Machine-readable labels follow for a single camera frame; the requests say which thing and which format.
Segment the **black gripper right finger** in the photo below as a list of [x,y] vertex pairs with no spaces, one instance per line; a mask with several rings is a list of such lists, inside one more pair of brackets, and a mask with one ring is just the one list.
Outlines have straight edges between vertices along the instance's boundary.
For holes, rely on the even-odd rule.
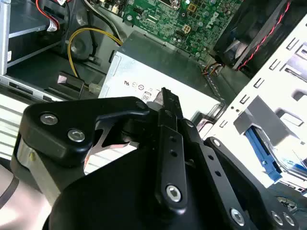
[[180,230],[298,230],[291,212],[215,138],[202,140],[182,114],[179,98],[170,108],[183,136],[188,167],[188,207],[176,218]]

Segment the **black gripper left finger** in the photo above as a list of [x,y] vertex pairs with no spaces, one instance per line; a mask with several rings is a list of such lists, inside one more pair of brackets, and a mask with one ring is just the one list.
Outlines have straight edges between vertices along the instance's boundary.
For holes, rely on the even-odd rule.
[[153,106],[136,97],[53,103],[26,108],[14,156],[53,205],[65,188],[141,146],[156,152],[154,195],[165,210],[185,210],[183,136],[163,88]]

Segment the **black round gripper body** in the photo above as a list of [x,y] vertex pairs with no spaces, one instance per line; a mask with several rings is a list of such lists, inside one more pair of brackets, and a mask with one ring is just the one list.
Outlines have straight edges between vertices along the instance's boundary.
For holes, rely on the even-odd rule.
[[197,170],[186,166],[188,207],[176,215],[154,195],[156,152],[141,146],[75,181],[57,198],[49,215],[51,230],[205,230]]

